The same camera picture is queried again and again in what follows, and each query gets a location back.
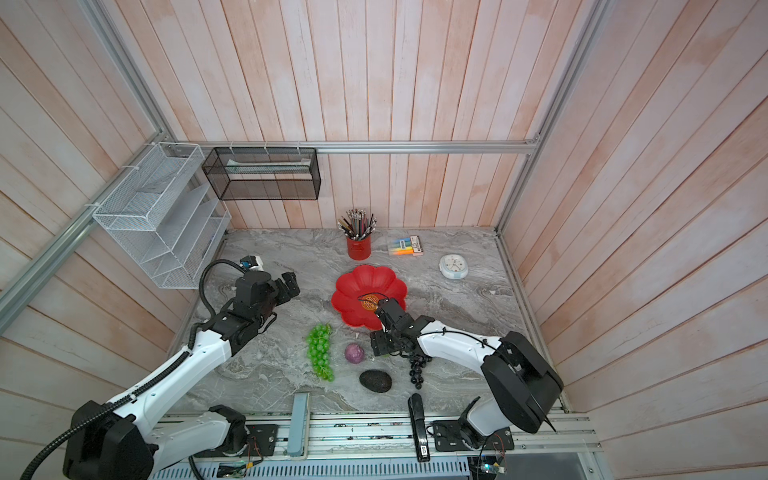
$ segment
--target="marble tabletop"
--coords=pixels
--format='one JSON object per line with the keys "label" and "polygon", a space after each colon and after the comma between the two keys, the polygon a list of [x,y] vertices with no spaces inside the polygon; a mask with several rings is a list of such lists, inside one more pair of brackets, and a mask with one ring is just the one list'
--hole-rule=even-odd
{"label": "marble tabletop", "polygon": [[[391,257],[388,241],[419,235],[425,254]],[[438,261],[459,253],[469,264],[463,280],[446,279]],[[447,325],[483,335],[503,336],[509,330],[525,332],[520,309],[512,293],[490,229],[377,230],[372,255],[363,262],[346,254],[346,241],[338,230],[235,230],[225,237],[221,258],[239,260],[259,255],[264,269],[274,277],[296,273],[301,294],[276,308],[277,321],[263,336],[246,345],[232,359],[206,375],[171,412],[197,412],[224,404],[243,413],[290,412],[295,392],[310,392],[313,412],[402,412],[417,392],[410,382],[409,362],[400,357],[374,357],[369,331],[345,325],[331,306],[335,283],[356,266],[370,264],[392,268],[408,286],[407,310],[414,318],[428,315]],[[216,266],[207,280],[206,294],[214,308],[234,295],[235,269]],[[206,318],[198,303],[194,321]],[[330,361],[333,382],[315,376],[306,358],[305,337],[317,323],[333,327]],[[357,342],[366,359],[353,365],[344,349]],[[367,369],[381,369],[392,376],[392,389],[374,393],[359,383]],[[490,396],[482,376],[443,359],[424,368],[424,388],[419,390],[425,411],[458,415],[476,396]]]}

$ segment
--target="red pencil cup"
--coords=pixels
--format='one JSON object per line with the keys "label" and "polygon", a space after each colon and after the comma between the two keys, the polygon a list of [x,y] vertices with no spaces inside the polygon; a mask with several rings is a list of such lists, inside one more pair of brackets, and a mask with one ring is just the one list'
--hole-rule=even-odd
{"label": "red pencil cup", "polygon": [[371,256],[371,236],[358,241],[346,238],[346,252],[352,260],[365,260]]}

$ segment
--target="clock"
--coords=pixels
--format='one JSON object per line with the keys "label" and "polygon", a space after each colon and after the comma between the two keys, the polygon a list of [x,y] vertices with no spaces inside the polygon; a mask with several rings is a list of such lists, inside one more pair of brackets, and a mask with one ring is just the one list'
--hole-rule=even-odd
{"label": "clock", "polygon": [[440,259],[440,272],[445,278],[460,280],[469,273],[467,260],[456,253],[444,255],[443,258]]}

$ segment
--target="red flower-shaped plate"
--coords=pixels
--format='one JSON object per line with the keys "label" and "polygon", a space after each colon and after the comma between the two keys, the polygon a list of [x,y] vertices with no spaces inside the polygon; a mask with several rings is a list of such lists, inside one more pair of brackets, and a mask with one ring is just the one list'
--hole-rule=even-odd
{"label": "red flower-shaped plate", "polygon": [[406,309],[408,287],[395,272],[385,266],[360,265],[336,281],[331,305],[347,325],[381,330],[382,324],[374,310],[376,302],[385,298],[383,295],[397,300],[402,309]]}

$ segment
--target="bunch of pencils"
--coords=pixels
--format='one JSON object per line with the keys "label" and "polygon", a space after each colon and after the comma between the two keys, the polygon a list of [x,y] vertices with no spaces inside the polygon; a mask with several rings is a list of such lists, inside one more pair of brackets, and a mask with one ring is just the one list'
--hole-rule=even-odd
{"label": "bunch of pencils", "polygon": [[346,215],[349,220],[341,217],[341,220],[339,220],[339,230],[343,230],[349,239],[356,241],[364,240],[376,230],[376,217],[371,214],[371,217],[368,218],[366,209],[353,208],[347,210]]}

